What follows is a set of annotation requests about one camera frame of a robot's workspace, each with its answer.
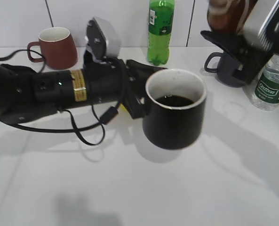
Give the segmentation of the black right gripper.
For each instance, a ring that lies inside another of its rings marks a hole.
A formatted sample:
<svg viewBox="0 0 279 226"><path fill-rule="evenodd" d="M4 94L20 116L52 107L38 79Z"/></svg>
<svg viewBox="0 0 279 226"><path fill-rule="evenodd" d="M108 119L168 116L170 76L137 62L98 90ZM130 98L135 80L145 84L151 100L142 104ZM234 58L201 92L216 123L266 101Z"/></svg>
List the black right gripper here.
<svg viewBox="0 0 279 226"><path fill-rule="evenodd" d="M231 76L244 84L251 84L273 56L271 52L263 52L251 47L242 35L205 30L200 34L236 61L237 66Z"/></svg>

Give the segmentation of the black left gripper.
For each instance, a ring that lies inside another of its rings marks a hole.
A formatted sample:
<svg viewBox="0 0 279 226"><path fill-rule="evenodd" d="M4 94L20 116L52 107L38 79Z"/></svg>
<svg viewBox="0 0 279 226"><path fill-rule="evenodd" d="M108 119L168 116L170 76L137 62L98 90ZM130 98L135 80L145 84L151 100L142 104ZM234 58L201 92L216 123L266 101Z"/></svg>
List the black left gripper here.
<svg viewBox="0 0 279 226"><path fill-rule="evenodd" d="M120 104L125 106L132 119L143 118L145 106L141 99L145 97L146 79L165 69L167 68L114 57L96 63L86 50L83 57L83 72L89 85L89 100L93 104L99 101L116 102L115 106L100 117L101 119L114 118L118 114Z"/></svg>

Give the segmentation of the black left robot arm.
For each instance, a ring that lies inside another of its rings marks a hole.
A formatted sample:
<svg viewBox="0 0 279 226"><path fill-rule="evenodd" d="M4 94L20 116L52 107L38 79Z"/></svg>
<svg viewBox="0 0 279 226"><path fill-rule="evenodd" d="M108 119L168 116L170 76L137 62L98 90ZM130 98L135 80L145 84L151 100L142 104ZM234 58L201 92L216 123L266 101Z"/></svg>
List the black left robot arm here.
<svg viewBox="0 0 279 226"><path fill-rule="evenodd" d="M0 64L0 121L28 123L66 109L117 101L132 119L145 115L141 99L147 79L160 67L135 60L103 58L84 52L77 70L36 72L30 67Z"/></svg>

